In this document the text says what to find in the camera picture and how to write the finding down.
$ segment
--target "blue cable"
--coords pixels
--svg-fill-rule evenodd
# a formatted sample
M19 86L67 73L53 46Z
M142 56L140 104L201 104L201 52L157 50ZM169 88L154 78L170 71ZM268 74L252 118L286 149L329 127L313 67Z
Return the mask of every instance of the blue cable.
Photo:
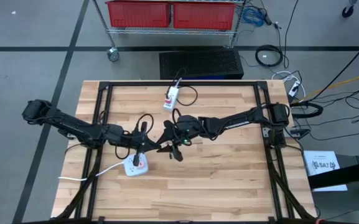
M241 17L245 23L255 25L256 27L264 25L264 14L253 7L245 7Z

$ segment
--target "butcher block tabletop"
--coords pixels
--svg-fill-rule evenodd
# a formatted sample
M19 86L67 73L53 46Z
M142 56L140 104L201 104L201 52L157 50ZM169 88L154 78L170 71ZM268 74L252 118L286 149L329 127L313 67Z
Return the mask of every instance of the butcher block tabletop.
M113 87L108 123L132 131L136 121L144 113L150 113L154 117L154 126L148 136L156 141L163 133L163 122L172 120L171 112L162 107L167 86L148 86L147 82L142 82L144 85ZM271 101L288 104L283 82L266 82ZM76 118L91 123L98 86L99 81L83 82ZM193 105L177 103L175 106L182 115L223 118L256 106L252 86L204 85L194 88L198 91L198 99ZM180 89L179 100L182 103L190 103L194 98L194 90ZM145 117L143 121L150 126L150 118ZM286 141L287 145L299 147L292 139L287 138ZM184 157L182 162L169 159L168 153L151 151L146 153L149 172L144 175L127 177L123 166L100 175L93 220L104 216L105 220L126 221L266 221L268 217L276 216L260 125L249 124L227 130L216 141L197 137L192 143L191 146L179 147ZM69 141L68 147L74 144L78 141ZM119 155L124 156L126 152L127 149L118 148ZM81 178L85 154L86 149L82 146L70 149L65 155L61 176ZM305 209L316 216L301 152L286 147L282 149L282 156L289 188ZM114 146L106 143L101 170L119 162L121 160L115 156ZM59 181L52 217L70 203L79 186L78 181ZM282 212L286 217L286 203L282 191L278 189ZM83 203L83 217L89 196L90 187Z

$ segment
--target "concrete floor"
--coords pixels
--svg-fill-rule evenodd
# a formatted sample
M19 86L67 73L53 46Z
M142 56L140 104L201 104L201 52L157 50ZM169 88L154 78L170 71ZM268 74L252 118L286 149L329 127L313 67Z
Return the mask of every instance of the concrete floor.
M296 0L286 3L264 0L269 16L278 21L282 45L292 7ZM100 2L103 14L107 10ZM359 2L352 17L341 17L347 1L315 0L299 1L287 38L291 46L287 56L289 71L300 70L306 92L325 86L356 54L351 47L359 46ZM78 21L83 1L0 1L0 223L10 223L15 214L22 188L34 156L42 128L30 126L21 118L28 100L35 98L51 100L57 83L63 82L58 107L74 114L83 80L138 80L159 79L159 52L137 52L124 49L120 60L111 63L104 50L79 51L77 47L109 47L110 42L92 3L85 5L83 24L78 39L73 32ZM242 24L240 30L251 29ZM191 46L225 45L228 37L189 35L119 35L118 47L135 46ZM255 28L254 32L241 34L238 45L277 45L277 34L272 27ZM323 46L321 51L300 51L304 46ZM255 65L254 50L241 51L249 64ZM272 72L262 67L243 64L243 79L270 79ZM273 68L282 70L282 66ZM359 57L339 78L339 81L359 76ZM359 82L344 85L329 93L354 91ZM322 116L310 120L319 123L338 117L359 114L344 102L328 107ZM359 123L337 122L313 127L317 138L325 138L359 132ZM301 143L306 150L328 150L337 154L359 156L359 136L316 141L309 136ZM24 221L48 219L57 189L57 177L62 168L67 140L52 128L46 142L44 155L30 195ZM317 205L321 217L327 218L346 212ZM352 212L338 221L358 222L359 212Z

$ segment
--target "white paper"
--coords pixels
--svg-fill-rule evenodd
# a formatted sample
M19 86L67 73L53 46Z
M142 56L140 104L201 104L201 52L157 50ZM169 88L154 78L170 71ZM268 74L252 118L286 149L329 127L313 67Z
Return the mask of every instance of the white paper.
M335 153L333 151L304 151L305 164L309 176L321 174L340 168ZM321 191L346 191L347 186L336 185L314 189L314 192Z

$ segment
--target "red plastic crate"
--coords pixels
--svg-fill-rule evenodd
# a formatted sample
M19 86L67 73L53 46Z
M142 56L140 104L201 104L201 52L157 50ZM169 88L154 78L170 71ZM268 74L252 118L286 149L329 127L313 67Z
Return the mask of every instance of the red plastic crate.
M223 2L174 3L174 27L230 30L235 7Z
M168 2L110 1L112 27L167 27L169 25Z

